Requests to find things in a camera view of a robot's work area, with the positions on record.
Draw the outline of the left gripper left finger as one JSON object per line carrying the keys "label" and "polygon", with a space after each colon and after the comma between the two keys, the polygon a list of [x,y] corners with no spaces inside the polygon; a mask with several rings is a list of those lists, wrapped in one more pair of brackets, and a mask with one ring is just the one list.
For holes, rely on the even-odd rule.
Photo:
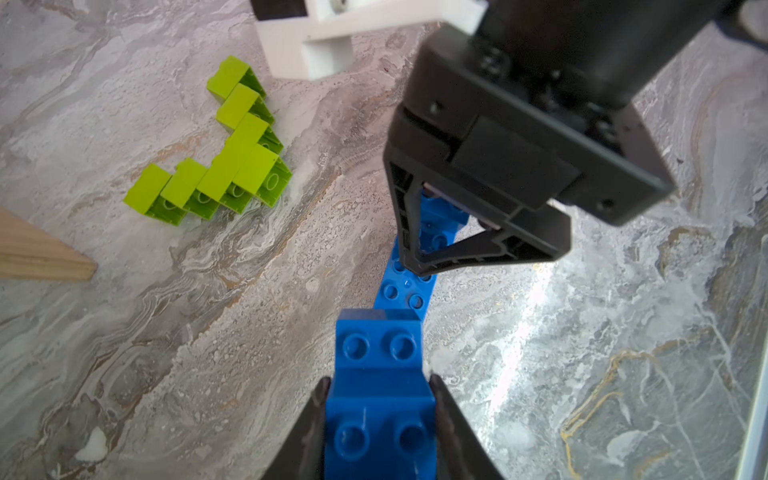
{"label": "left gripper left finger", "polygon": [[324,478],[326,402],[330,377],[313,387],[285,441],[262,480],[321,480]]}

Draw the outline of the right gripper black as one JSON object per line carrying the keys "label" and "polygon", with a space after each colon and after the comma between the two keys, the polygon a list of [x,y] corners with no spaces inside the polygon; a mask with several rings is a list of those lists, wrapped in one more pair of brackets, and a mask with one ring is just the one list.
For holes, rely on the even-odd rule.
{"label": "right gripper black", "polygon": [[[633,97],[737,1],[494,1],[472,35],[421,46],[383,162],[400,260],[424,277],[553,262],[574,205],[619,226],[674,180]],[[421,196],[469,214],[452,245],[420,250]]]}

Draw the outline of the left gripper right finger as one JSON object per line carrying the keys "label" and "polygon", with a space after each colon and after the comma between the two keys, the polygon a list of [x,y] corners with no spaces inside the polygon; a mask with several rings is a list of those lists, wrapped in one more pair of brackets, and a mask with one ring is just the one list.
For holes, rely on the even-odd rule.
{"label": "left gripper right finger", "polygon": [[436,399],[437,479],[502,480],[443,379],[431,374]]}

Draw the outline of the blue small lego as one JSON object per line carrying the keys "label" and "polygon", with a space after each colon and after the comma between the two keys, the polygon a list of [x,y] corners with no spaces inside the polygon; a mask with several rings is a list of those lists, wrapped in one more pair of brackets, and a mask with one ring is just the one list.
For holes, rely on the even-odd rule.
{"label": "blue small lego", "polygon": [[374,308],[410,309],[424,321],[436,283],[436,275],[420,277],[404,267],[400,260],[398,239],[395,239]]}
{"label": "blue small lego", "polygon": [[420,250],[427,254],[452,245],[467,225],[469,214],[440,197],[422,194],[420,221]]}

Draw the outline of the blue large lego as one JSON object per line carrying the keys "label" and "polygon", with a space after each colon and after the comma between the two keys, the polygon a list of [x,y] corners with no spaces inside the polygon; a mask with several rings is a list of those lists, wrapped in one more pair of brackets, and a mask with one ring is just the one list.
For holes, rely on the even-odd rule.
{"label": "blue large lego", "polygon": [[344,309],[326,401],[327,479],[434,479],[436,400],[410,309]]}

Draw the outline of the green small lego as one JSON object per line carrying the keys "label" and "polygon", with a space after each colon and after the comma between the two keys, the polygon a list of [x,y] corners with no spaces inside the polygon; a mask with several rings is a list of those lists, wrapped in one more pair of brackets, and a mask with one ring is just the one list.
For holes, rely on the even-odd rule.
{"label": "green small lego", "polygon": [[257,144],[245,155],[234,184],[273,208],[291,179],[292,171],[280,156]]}
{"label": "green small lego", "polygon": [[267,96],[252,68],[235,56],[223,60],[216,73],[207,81],[207,90],[219,101],[225,101],[237,85],[256,91],[261,97]]}
{"label": "green small lego", "polygon": [[243,84],[237,84],[218,108],[215,118],[229,131],[238,127],[246,114],[252,114],[269,126],[275,122],[262,95]]}

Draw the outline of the green long lego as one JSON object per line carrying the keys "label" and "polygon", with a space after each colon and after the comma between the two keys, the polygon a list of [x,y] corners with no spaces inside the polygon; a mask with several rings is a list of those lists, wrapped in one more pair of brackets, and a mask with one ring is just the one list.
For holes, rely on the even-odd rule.
{"label": "green long lego", "polygon": [[275,165],[278,155],[263,146],[261,139],[269,124],[246,113],[213,159],[197,189],[210,199],[225,204],[244,198],[248,203]]}

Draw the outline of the green lego pair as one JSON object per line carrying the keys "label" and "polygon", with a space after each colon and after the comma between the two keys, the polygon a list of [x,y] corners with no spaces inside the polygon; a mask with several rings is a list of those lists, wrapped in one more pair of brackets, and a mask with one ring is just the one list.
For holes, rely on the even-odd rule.
{"label": "green lego pair", "polygon": [[216,156],[210,166],[186,158],[172,173],[150,164],[123,202],[143,216],[174,226],[189,214],[210,220],[220,207],[241,214],[253,194],[235,182],[239,170],[234,156],[227,152]]}

